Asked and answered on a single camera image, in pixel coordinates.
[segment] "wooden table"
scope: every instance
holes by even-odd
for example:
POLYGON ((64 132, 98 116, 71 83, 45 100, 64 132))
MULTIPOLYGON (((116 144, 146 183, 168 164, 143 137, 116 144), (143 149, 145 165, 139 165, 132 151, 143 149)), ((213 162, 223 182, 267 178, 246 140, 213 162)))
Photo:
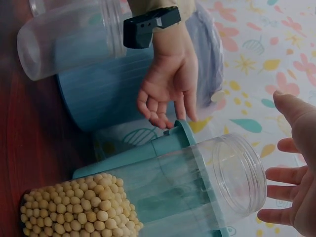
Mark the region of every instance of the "wooden table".
POLYGON ((26 189, 71 178, 94 162, 90 136, 66 114, 54 78, 24 74, 16 35, 32 15, 28 0, 0 0, 0 236, 23 236, 19 199, 26 189))

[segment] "black wristband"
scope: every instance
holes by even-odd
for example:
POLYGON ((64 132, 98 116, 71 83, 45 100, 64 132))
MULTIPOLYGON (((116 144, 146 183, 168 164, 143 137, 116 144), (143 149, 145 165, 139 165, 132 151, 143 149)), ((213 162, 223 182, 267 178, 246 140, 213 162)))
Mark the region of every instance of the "black wristband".
POLYGON ((159 8, 144 15, 124 21, 123 44, 127 48, 148 48, 153 39, 154 28, 168 28, 181 21, 176 6, 159 8))

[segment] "patterned tablecloth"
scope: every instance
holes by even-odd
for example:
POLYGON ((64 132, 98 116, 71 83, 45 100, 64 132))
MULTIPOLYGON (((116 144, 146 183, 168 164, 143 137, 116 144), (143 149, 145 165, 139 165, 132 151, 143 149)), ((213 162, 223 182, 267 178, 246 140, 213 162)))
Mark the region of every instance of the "patterned tablecloth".
MULTIPOLYGON (((279 139, 291 136, 291 129, 275 109, 272 94, 279 89, 316 105, 316 3, 201 2, 215 18, 223 41, 226 96, 211 117, 190 123, 197 141, 237 132, 251 142, 265 169, 303 165, 302 156, 281 153, 276 148, 279 139)), ((95 134, 101 141, 96 143, 96 153, 103 158, 161 135, 145 120, 122 124, 95 134)), ((265 207, 290 205, 267 199, 265 207)), ((291 227, 262 223, 256 214, 229 227, 229 231, 236 237, 300 236, 291 227)))

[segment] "clear plastic cup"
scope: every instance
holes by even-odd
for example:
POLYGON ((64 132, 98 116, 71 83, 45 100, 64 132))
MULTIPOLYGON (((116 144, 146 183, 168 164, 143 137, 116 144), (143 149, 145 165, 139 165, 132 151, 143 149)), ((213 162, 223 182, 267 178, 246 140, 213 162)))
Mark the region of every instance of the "clear plastic cup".
MULTIPOLYGON (((133 156, 145 156, 147 148, 127 151, 124 156, 138 159, 133 156)), ((34 211, 27 209, 32 209, 32 203, 37 199, 47 200, 41 203, 43 209, 52 203, 50 212, 54 212, 53 203, 60 201, 57 198, 56 202, 55 197, 74 194, 80 198, 80 201, 74 198, 78 202, 75 220, 81 212, 87 215, 87 212, 104 210, 107 218, 112 216, 115 219, 115 228, 126 230, 125 227, 130 227, 134 231, 134 234, 125 236, 214 237, 218 236, 219 230, 225 230, 226 226, 258 211, 266 200, 267 182, 260 159, 238 135, 224 135, 178 152, 107 170, 113 166, 114 159, 120 158, 123 158, 122 154, 109 162, 79 169, 72 181, 33 190, 24 196, 22 221, 30 222, 28 216, 32 216, 34 211), (100 172, 81 178, 96 170, 100 172), (88 208, 83 207, 86 200, 92 207, 89 203, 88 208), (105 207, 107 200, 114 210, 105 207)), ((74 211, 73 206, 67 205, 68 202, 65 202, 65 207, 60 205, 61 211, 57 212, 62 213, 57 214, 65 215, 65 208, 74 211)))
POLYGON ((125 17, 117 0, 76 0, 31 19, 17 39, 26 75, 39 80, 124 56, 125 17))

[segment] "child's hand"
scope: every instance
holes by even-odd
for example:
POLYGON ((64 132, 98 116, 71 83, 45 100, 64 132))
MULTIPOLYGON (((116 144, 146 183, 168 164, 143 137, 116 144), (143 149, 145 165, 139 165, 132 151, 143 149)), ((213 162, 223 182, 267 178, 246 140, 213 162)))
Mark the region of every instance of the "child's hand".
POLYGON ((270 168, 267 178, 292 186, 268 186, 268 197, 293 202, 291 208, 259 211, 262 221, 293 226, 300 234, 316 234, 316 108, 291 95, 274 94, 277 109, 292 127, 292 138, 279 141, 280 151, 301 153, 307 166, 270 168))
POLYGON ((184 23, 154 33, 155 57, 139 91, 139 111, 161 129, 172 128, 166 116, 174 101, 178 119, 197 120, 198 60, 184 23))

